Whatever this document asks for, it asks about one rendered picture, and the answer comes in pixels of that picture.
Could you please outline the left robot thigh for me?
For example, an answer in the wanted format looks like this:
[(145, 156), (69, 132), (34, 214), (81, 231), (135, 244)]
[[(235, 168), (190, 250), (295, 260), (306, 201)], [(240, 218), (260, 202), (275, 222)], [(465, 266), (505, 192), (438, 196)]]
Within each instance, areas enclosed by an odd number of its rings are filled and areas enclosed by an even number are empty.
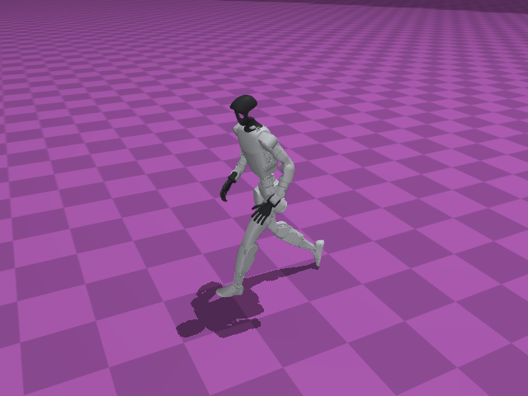
[[(275, 194), (275, 193), (274, 193)], [(263, 202), (266, 202), (267, 203), (267, 199), (271, 196), (272, 194), (270, 194)], [(262, 202), (262, 203), (263, 203)], [(261, 203), (261, 204), (262, 204)], [(261, 225), (261, 222), (262, 220), (264, 219), (265, 216), (263, 216), (263, 218), (260, 220), (259, 224), (257, 223), (258, 219), (262, 216), (262, 214), (256, 219), (256, 221), (253, 221), (254, 218), (259, 214), (259, 212), (257, 214), (255, 214), (253, 216), (253, 218), (251, 218), (247, 228), (246, 228), (246, 231), (245, 231), (245, 234), (243, 236), (243, 240), (241, 242), (241, 245), (244, 247), (244, 253), (246, 252), (247, 249), (249, 249), (254, 243), (257, 244), (257, 239), (260, 237), (260, 235), (263, 233), (263, 231), (267, 228), (268, 225), (270, 225), (271, 223), (271, 218), (273, 218), (273, 214), (272, 214), (272, 211), (277, 213), (277, 214), (281, 214), (285, 211), (287, 207), (287, 202), (285, 201), (285, 198), (283, 197), (281, 200), (280, 200), (280, 203), (274, 208), (272, 207), (271, 209), (271, 213), (270, 215), (266, 218), (265, 222), (263, 223), (263, 225)], [(259, 208), (259, 207), (258, 207)], [(258, 210), (258, 208), (256, 209), (256, 211)], [(255, 211), (255, 212), (256, 212)], [(254, 213), (255, 213), (254, 212)], [(241, 246), (240, 245), (240, 246)]]

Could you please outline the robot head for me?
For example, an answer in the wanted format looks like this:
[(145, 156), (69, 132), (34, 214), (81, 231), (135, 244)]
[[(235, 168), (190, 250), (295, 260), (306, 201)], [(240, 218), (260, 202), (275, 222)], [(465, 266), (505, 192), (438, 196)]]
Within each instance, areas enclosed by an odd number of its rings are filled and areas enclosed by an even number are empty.
[[(251, 116), (248, 117), (248, 112), (257, 106), (257, 101), (254, 97), (249, 95), (242, 95), (236, 98), (230, 105), (230, 109), (233, 109), (237, 117), (238, 123), (244, 126), (245, 132), (252, 132), (256, 130), (257, 127), (262, 127), (260, 123), (255, 121)], [(239, 113), (243, 115), (241, 119)], [(251, 130), (250, 127), (255, 125), (255, 129)], [(259, 129), (259, 128), (257, 128)]]

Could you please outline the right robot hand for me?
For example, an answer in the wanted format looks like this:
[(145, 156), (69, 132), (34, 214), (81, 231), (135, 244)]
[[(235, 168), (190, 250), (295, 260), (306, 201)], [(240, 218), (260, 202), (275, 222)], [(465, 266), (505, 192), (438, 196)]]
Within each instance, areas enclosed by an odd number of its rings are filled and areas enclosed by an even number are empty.
[(223, 189), (220, 192), (220, 197), (222, 201), (227, 201), (225, 196), (231, 185), (236, 182), (234, 179), (237, 175), (237, 172), (232, 172), (231, 175), (228, 177), (228, 180), (224, 183)]

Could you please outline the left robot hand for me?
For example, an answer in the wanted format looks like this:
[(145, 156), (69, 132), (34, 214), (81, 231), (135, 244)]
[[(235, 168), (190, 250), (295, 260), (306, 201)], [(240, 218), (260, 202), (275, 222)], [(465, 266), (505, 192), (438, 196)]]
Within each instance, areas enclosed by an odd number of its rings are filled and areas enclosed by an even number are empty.
[(255, 206), (252, 207), (252, 210), (255, 210), (256, 208), (259, 207), (258, 210), (257, 210), (255, 213), (253, 213), (252, 216), (251, 216), (251, 217), (253, 218), (253, 216), (256, 215), (256, 214), (259, 212), (259, 214), (254, 218), (253, 221), (256, 221), (256, 219), (257, 219), (260, 215), (262, 215), (262, 216), (258, 219), (258, 221), (257, 221), (257, 223), (259, 224), (260, 220), (263, 218), (263, 216), (265, 216), (264, 219), (263, 219), (262, 222), (261, 222), (261, 225), (263, 225), (263, 223), (265, 222), (266, 218), (270, 215), (272, 207), (275, 208), (275, 207), (280, 203), (281, 200), (279, 200), (275, 205), (273, 205), (273, 204), (270, 202), (270, 198), (271, 198), (273, 195), (274, 195), (274, 194), (272, 194), (272, 195), (266, 200), (267, 203), (266, 203), (266, 202), (263, 202), (261, 205), (255, 205)]

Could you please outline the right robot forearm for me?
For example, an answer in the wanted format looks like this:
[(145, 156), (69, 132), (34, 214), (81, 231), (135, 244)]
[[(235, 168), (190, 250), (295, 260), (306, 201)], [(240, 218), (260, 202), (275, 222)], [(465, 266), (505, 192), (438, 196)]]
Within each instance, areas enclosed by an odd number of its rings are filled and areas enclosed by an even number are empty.
[[(238, 163), (237, 163), (235, 169), (233, 171), (231, 171), (231, 173), (232, 172), (237, 172), (237, 174), (238, 174), (235, 177), (235, 179), (234, 179), (235, 181), (239, 180), (241, 175), (244, 173), (247, 165), (248, 165), (248, 162), (247, 162), (247, 160), (246, 160), (246, 158), (245, 158), (245, 156), (244, 156), (244, 154), (243, 154), (243, 152), (241, 150)], [(231, 173), (230, 173), (230, 175), (231, 175)]]

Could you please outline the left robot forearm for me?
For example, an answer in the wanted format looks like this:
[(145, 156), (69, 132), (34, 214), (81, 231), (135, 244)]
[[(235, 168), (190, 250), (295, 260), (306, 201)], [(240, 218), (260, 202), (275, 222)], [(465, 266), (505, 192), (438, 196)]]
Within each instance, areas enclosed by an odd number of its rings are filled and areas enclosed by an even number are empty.
[(288, 190), (289, 184), (294, 178), (295, 168), (293, 165), (288, 164), (285, 166), (284, 175), (280, 176), (278, 183), (278, 189), (275, 194), (270, 198), (270, 202), (275, 205), (279, 200), (286, 196), (286, 190)]

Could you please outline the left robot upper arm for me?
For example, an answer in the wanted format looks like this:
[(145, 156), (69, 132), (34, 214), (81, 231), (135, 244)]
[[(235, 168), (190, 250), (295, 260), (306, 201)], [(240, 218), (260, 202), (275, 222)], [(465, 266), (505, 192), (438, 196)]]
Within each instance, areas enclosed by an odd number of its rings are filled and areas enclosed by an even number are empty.
[(284, 173), (285, 166), (288, 164), (291, 164), (295, 167), (290, 157), (287, 155), (285, 150), (280, 146), (279, 140), (277, 139), (275, 135), (263, 132), (260, 134), (257, 140), (260, 142), (261, 146), (266, 151), (270, 152), (271, 155), (277, 161), (282, 162), (282, 164), (280, 165), (280, 171), (282, 173)]

